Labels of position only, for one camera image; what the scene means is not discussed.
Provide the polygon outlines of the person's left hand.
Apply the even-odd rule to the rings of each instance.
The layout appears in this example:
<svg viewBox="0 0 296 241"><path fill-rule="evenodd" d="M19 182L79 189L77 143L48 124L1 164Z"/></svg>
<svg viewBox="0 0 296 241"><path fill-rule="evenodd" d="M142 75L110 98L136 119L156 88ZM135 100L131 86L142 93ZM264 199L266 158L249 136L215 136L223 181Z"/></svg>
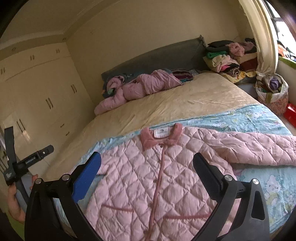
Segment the person's left hand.
<svg viewBox="0 0 296 241"><path fill-rule="evenodd" d="M13 219L23 224L25 222L26 214L19 205L19 202L16 198L16 193L17 193L16 184L13 183L8 187L8 197L7 197L8 211Z"/></svg>

